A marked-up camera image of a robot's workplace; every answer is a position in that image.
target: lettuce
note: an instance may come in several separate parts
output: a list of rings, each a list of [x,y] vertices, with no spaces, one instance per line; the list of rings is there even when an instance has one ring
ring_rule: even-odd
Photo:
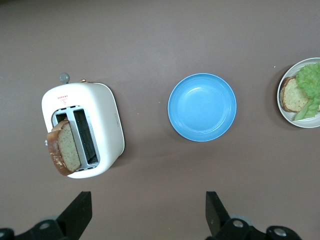
[[[301,68],[295,79],[298,86],[308,95],[309,101],[294,120],[313,118],[318,113],[320,105],[320,62]]]

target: bread slice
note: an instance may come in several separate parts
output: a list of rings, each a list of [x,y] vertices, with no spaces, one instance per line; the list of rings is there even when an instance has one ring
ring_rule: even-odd
[[[296,76],[286,77],[280,88],[280,104],[286,112],[299,113],[309,101],[308,95],[297,83]]]
[[[70,123],[59,122],[47,135],[48,149],[58,171],[67,176],[80,168],[81,162]]]

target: blue plate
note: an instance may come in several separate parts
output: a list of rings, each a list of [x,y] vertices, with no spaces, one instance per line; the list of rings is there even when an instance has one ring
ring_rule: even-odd
[[[214,140],[232,125],[237,111],[236,97],[222,78],[210,73],[186,77],[173,89],[168,115],[174,129],[196,142]]]

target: plate rim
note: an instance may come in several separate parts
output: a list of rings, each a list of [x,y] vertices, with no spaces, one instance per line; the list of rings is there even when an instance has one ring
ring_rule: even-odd
[[[295,63],[293,66],[291,66],[282,76],[279,84],[278,84],[278,87],[277,87],[277,91],[276,91],[276,101],[277,101],[277,105],[278,105],[278,108],[279,108],[279,111],[281,113],[281,115],[289,122],[291,123],[292,125],[296,126],[296,127],[299,127],[299,128],[303,128],[303,129],[313,129],[313,128],[318,128],[320,127],[320,124],[319,125],[315,125],[315,126],[302,126],[302,125],[299,125],[297,123],[295,123],[295,121],[292,121],[290,119],[287,118],[287,116],[284,115],[283,111],[285,111],[282,106],[281,106],[281,103],[280,103],[280,90],[281,90],[281,85],[284,81],[284,79],[286,77],[289,77],[287,76],[287,74],[292,70],[294,69],[296,66],[300,65],[301,63],[303,62],[307,62],[307,61],[310,61],[310,60],[318,60],[318,62],[320,62],[320,57],[310,57],[310,58],[306,58],[306,59],[303,59],[297,63]]]
[[[187,136],[183,135],[181,132],[179,132],[179,131],[176,129],[175,125],[173,124],[173,120],[172,120],[172,118],[171,118],[171,112],[170,112],[170,106],[171,106],[171,104],[172,104],[171,99],[172,99],[172,96],[173,96],[173,94],[175,93],[176,89],[181,85],[181,83],[183,83],[183,82],[186,81],[187,79],[189,79],[189,78],[191,78],[191,77],[194,77],[194,76],[197,76],[197,75],[210,76],[210,77],[213,77],[213,78],[217,78],[219,81],[223,82],[223,83],[229,88],[230,93],[231,93],[231,95],[232,95],[232,101],[234,102],[234,114],[232,114],[232,118],[231,118],[230,124],[228,124],[228,126],[225,128],[225,130],[224,130],[221,134],[219,134],[219,135],[217,135],[217,136],[215,136],[215,137],[213,137],[213,138],[210,137],[210,139],[205,139],[205,140],[198,140],[198,139],[190,138],[190,137],[187,137]],[[228,131],[228,129],[232,126],[232,124],[233,124],[233,122],[234,122],[234,120],[235,120],[235,118],[236,118],[236,114],[237,114],[237,98],[236,98],[235,92],[233,91],[232,87],[231,87],[224,79],[222,79],[221,77],[219,77],[219,76],[217,76],[217,75],[215,75],[215,74],[212,74],[212,73],[208,73],[208,72],[194,73],[194,74],[191,74],[191,75],[183,78],[181,81],[179,81],[179,82],[174,86],[174,88],[172,89],[171,94],[170,94],[170,96],[169,96],[169,99],[168,99],[167,113],[168,113],[168,118],[169,118],[169,121],[170,121],[172,127],[174,128],[174,130],[175,130],[179,135],[181,135],[181,136],[184,137],[185,139],[188,139],[188,140],[194,141],[194,142],[209,142],[209,141],[212,141],[212,140],[215,140],[215,139],[221,137],[221,136],[222,136],[223,134],[225,134],[225,133]]]

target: white toaster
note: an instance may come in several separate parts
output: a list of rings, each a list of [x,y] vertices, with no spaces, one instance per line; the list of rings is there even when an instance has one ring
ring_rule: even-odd
[[[105,172],[123,153],[125,139],[115,98],[102,83],[78,82],[57,86],[42,98],[47,132],[68,118],[81,167],[70,178]]]

